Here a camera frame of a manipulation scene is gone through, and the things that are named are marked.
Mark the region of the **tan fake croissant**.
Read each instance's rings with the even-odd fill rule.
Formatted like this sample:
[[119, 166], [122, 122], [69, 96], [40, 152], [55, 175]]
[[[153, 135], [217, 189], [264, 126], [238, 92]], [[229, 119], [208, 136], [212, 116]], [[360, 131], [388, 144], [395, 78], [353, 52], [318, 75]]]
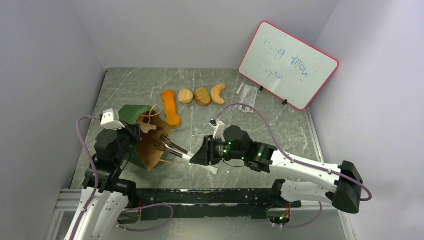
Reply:
[[224, 83], [219, 83], [211, 89], [210, 96], [214, 103], [219, 105], [225, 104], [226, 101], [221, 97], [221, 93], [225, 88], [226, 85]]

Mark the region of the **orange fake bread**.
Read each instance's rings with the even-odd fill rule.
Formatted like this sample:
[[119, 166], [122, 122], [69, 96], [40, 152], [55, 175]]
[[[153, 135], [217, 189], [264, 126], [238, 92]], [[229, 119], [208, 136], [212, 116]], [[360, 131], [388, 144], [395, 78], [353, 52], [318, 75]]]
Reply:
[[164, 107], [165, 121], [173, 128], [179, 127], [181, 125], [181, 119], [177, 113], [174, 91], [171, 89], [164, 90], [160, 96]]

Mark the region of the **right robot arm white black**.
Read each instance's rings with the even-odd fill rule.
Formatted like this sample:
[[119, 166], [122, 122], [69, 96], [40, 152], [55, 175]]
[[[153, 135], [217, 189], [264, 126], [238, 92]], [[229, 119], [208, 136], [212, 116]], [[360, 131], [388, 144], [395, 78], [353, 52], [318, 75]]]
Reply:
[[300, 179], [301, 182], [276, 180], [277, 189], [269, 197], [275, 207], [287, 202], [311, 201], [331, 204], [348, 214], [359, 213], [363, 179], [352, 162], [322, 163], [281, 152], [276, 146], [253, 141], [235, 125], [227, 129], [219, 126], [213, 135], [205, 136], [189, 162], [214, 171], [224, 160], [242, 160], [244, 166], [255, 172]]

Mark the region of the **silver metal tongs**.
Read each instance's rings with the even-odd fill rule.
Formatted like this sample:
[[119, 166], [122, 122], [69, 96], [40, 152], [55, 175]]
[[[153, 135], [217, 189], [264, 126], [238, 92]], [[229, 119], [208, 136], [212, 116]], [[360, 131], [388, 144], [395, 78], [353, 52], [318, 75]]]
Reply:
[[172, 154], [181, 159], [181, 162], [191, 165], [190, 160], [194, 154], [172, 142], [167, 136], [161, 135], [159, 139], [154, 141], [156, 150]]

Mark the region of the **white ruler package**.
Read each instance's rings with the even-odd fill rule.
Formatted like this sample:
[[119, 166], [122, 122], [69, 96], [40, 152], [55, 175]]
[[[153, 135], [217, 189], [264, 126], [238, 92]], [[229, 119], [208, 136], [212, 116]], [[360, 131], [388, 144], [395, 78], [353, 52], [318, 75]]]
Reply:
[[240, 103], [243, 105], [238, 105], [238, 110], [243, 113], [253, 113], [252, 107], [255, 106], [257, 98], [258, 88], [254, 86], [244, 85], [240, 92]]

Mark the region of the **green paper bag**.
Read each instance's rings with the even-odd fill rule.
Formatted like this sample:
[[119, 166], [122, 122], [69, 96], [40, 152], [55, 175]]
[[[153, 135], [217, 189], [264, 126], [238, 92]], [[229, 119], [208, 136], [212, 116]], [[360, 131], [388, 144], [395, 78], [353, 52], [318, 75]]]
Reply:
[[104, 129], [96, 137], [93, 156], [98, 169], [114, 169], [125, 161], [151, 171], [162, 160], [155, 140], [170, 136], [171, 126], [148, 105], [124, 105], [118, 110], [125, 125], [120, 130]]

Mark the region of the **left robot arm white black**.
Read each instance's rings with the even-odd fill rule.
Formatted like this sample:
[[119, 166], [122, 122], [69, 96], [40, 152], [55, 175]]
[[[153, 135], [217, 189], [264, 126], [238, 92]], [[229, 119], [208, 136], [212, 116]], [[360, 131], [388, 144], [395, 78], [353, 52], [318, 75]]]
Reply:
[[125, 208], [139, 204], [136, 183], [121, 179], [121, 166], [131, 153], [130, 148], [141, 141], [139, 124], [123, 123], [118, 130], [103, 129], [96, 137], [94, 166], [90, 166], [83, 181], [83, 190], [65, 236], [67, 240], [103, 240]]

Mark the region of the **round tan fake bun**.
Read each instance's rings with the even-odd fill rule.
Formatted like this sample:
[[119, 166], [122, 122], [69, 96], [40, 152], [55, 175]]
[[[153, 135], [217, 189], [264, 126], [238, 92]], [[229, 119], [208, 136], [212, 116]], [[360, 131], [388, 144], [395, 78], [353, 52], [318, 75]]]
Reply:
[[183, 104], [189, 104], [194, 98], [193, 92], [188, 88], [183, 88], [178, 93], [178, 100]]

